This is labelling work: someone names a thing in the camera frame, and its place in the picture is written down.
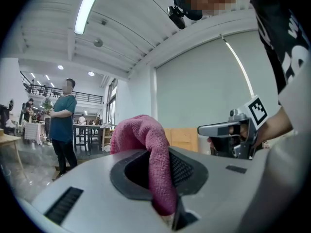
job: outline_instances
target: black cap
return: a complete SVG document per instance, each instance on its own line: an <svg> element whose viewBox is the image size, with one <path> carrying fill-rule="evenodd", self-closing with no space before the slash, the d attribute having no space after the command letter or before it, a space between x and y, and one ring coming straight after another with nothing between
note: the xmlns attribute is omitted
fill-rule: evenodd
<svg viewBox="0 0 311 233"><path fill-rule="evenodd" d="M198 21L202 18L202 10L192 10L190 4L186 4L185 0L174 0L174 3L183 10L185 16L190 20Z"/></svg>

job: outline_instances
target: teal shirt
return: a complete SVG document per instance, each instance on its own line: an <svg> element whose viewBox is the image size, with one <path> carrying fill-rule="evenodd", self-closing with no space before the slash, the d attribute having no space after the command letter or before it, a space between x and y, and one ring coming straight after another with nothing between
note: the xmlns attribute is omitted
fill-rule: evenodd
<svg viewBox="0 0 311 233"><path fill-rule="evenodd" d="M71 142L73 137L73 114L76 109L77 101L73 95L60 97L55 105L54 111L59 112L68 110L72 112L69 117L54 117L51 118L51 138L62 142Z"/></svg>

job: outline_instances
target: black hair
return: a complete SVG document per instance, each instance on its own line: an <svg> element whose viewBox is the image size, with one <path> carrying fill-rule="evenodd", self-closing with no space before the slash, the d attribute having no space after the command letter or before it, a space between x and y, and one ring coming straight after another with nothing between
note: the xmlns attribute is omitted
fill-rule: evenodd
<svg viewBox="0 0 311 233"><path fill-rule="evenodd" d="M76 86L76 82L73 79L66 79L69 80L72 84L72 88L74 88Z"/></svg>

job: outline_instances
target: black railing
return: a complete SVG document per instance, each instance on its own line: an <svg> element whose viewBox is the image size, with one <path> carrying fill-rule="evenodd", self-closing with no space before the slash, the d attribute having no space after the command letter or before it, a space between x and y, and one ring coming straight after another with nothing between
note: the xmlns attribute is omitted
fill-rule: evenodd
<svg viewBox="0 0 311 233"><path fill-rule="evenodd" d="M35 95L47 95L50 97L58 98L60 96L63 96L63 90L55 87L48 87L43 85L36 85L31 84L29 80L21 73L21 78L23 80L23 84L25 87L25 90L30 94ZM77 101L83 101L83 102L92 102L92 103L102 103L103 97L83 92L76 92L73 91L72 94L75 96Z"/></svg>

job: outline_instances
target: window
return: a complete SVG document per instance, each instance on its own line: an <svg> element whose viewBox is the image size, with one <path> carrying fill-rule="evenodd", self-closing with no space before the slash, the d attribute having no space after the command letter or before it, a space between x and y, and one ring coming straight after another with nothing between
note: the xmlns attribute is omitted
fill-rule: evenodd
<svg viewBox="0 0 311 233"><path fill-rule="evenodd" d="M115 124L115 108L118 80L114 79L109 86L106 109L106 123Z"/></svg>

